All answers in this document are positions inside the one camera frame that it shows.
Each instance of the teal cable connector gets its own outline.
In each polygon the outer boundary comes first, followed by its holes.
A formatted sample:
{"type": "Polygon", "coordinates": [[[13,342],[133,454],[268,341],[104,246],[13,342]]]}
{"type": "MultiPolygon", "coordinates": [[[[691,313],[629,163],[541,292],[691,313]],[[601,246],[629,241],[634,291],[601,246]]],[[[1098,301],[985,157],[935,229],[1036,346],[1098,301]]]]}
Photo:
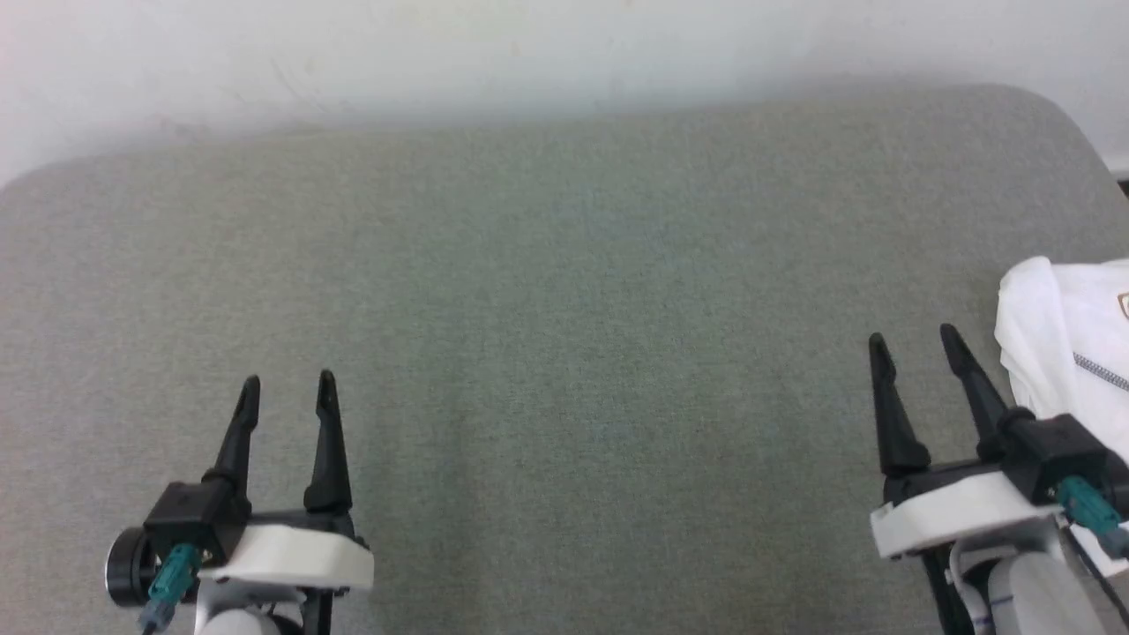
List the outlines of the teal cable connector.
{"type": "Polygon", "coordinates": [[[1054,497],[1067,517],[1097,537],[1106,555],[1117,559],[1129,554],[1129,531],[1121,529],[1121,515],[1086,479],[1066,477],[1054,489],[1054,497]]]}
{"type": "Polygon", "coordinates": [[[196,573],[202,566],[200,550],[192,545],[181,543],[173,547],[168,559],[160,566],[160,572],[149,585],[149,602],[141,610],[138,626],[143,634],[164,633],[173,621],[176,604],[192,589],[196,573]]]}

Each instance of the white cloth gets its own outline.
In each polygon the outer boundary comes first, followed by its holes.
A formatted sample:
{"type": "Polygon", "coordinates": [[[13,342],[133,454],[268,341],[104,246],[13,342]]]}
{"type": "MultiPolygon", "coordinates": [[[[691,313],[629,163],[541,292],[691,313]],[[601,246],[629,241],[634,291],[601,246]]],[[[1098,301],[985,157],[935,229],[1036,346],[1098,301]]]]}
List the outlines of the white cloth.
{"type": "MultiPolygon", "coordinates": [[[[1039,418],[1070,412],[1129,460],[1129,260],[1021,262],[1000,281],[996,339],[1017,405],[1039,418]]],[[[1105,575],[1129,568],[1076,534],[1105,575]]]]}

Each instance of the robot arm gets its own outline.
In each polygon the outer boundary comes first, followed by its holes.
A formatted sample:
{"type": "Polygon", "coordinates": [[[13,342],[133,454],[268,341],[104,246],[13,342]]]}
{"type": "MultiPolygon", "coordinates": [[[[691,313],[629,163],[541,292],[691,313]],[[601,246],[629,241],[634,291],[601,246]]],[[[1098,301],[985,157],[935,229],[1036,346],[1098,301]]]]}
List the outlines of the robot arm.
{"type": "Polygon", "coordinates": [[[1129,512],[1129,469],[1074,417],[1038,420],[1008,408],[956,329],[945,324],[940,336],[972,410],[977,458],[931,464],[894,385],[886,343],[872,336],[885,476],[884,505],[870,514],[879,556],[921,559],[945,635],[1103,633],[1066,564],[1059,529],[1077,523],[1110,557],[1124,557],[1129,534],[1119,511],[1129,512]]]}
{"type": "Polygon", "coordinates": [[[373,554],[357,537],[333,374],[317,391],[320,432],[304,508],[253,513],[246,497],[259,379],[243,386],[216,464],[199,484],[173,482],[142,527],[123,531],[106,559],[106,591],[143,607],[146,635],[195,604],[195,635],[329,635],[334,598],[373,586],[373,554]],[[301,624],[274,615],[295,603],[301,624]]]}

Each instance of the gray upholstered bench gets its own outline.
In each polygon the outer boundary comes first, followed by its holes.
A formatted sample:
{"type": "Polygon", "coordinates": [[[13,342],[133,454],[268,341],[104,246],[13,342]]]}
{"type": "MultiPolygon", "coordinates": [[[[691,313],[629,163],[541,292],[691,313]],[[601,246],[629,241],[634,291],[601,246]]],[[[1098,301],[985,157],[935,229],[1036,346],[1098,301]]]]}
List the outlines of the gray upholstered bench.
{"type": "Polygon", "coordinates": [[[868,532],[866,338],[969,456],[937,324],[1004,386],[1004,271],[1127,236],[1078,129],[1000,87],[42,169],[0,193],[2,630],[131,632],[105,549],[247,374],[252,499],[297,505],[329,366],[378,585],[335,632],[935,633],[868,532]]]}

